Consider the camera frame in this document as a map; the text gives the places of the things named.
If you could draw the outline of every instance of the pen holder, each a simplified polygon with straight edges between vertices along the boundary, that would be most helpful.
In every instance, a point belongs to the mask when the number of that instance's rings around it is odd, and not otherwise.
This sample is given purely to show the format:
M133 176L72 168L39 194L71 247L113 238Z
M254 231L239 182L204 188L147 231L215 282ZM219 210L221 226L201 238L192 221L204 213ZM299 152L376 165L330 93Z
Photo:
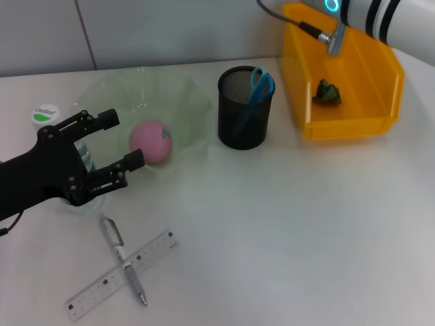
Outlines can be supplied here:
M226 71L217 88L219 89L218 136L221 142L234 149L252 149L266 138L269 111L273 92L259 103L249 104L251 75L255 67L241 66ZM256 74L256 82L262 77Z

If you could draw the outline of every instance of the ruler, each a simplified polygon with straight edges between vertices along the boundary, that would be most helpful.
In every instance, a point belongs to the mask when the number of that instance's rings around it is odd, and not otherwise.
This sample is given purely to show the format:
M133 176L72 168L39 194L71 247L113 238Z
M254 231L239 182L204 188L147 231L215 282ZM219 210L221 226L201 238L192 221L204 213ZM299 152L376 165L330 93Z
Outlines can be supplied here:
M177 241L173 233L166 231L133 253L125 262L130 262L136 274L139 275L172 251L176 245ZM118 264L65 302L69 318L77 321L123 287L125 283L124 271Z

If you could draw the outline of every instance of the green crumpled object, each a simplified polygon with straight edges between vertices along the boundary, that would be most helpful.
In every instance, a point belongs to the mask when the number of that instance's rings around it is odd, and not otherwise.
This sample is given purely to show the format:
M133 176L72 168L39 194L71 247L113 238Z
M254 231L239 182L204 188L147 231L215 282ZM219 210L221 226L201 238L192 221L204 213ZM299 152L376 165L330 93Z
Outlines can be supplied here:
M328 105L341 104L340 90L334 84L330 84L326 79L322 79L317 87L313 102Z

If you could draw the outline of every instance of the pink foam ball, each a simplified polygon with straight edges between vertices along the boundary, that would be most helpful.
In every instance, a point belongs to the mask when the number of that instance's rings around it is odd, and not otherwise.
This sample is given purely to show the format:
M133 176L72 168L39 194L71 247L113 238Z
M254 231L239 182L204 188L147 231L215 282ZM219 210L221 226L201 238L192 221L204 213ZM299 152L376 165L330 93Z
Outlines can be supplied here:
M131 132L130 148L132 151L142 149L146 164L162 163L171 153L171 131L160 121L141 122Z

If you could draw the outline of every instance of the pen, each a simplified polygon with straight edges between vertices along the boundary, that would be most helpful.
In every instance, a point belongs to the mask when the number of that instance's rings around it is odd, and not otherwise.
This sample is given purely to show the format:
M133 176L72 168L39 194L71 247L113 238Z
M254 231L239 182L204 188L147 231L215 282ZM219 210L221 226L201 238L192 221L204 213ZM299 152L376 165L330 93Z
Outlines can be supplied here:
M145 296L145 291L143 290L142 285L137 278L136 272L131 266L131 263L125 262L126 255L123 247L124 241L122 241L115 222L111 219L108 219L106 216L104 216L104 214L101 213L100 225L105 237L109 241L110 245L114 248L115 256L118 258L125 276L127 277L128 285L135 294L135 297L139 300L139 303L147 306L147 297Z

